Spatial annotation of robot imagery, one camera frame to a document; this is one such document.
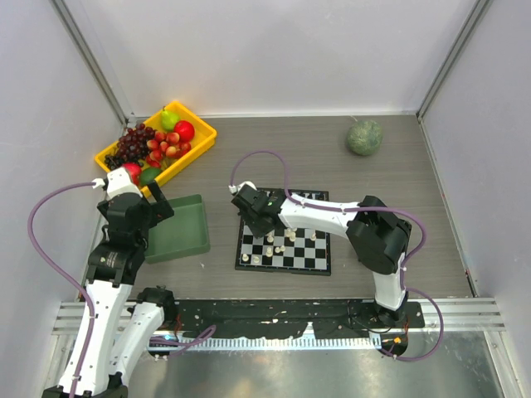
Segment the black white chessboard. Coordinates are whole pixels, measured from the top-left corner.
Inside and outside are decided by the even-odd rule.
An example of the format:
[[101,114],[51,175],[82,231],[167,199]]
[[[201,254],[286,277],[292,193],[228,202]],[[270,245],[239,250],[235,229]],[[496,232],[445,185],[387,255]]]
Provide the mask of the black white chessboard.
[[240,226],[236,244],[236,270],[331,275],[330,234],[288,227],[279,218],[281,188],[252,188],[236,194]]

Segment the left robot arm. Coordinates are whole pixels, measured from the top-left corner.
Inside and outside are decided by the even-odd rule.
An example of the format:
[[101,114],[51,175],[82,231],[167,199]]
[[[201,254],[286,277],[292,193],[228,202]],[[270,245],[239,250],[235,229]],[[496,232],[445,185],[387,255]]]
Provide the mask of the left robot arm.
[[58,384],[43,391],[45,397],[126,397],[133,370],[154,332],[177,322],[173,292],[158,286],[138,295],[129,323],[118,331],[145,260],[149,231],[174,211],[156,182],[148,185],[154,202],[130,180],[107,177],[97,183],[108,195],[98,205],[107,221],[104,239],[88,259],[85,310],[70,360]]

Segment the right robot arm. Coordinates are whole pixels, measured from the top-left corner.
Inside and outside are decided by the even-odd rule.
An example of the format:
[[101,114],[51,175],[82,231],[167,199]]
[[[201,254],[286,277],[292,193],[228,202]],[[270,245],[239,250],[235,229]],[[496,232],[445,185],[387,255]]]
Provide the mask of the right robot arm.
[[256,237],[274,229],[311,229],[349,241],[358,261],[373,272],[374,317],[386,328],[406,317],[408,293],[402,281],[411,225],[395,216],[376,197],[360,203],[336,203],[290,195],[283,190],[267,193],[252,182],[229,186],[231,203],[239,209]]

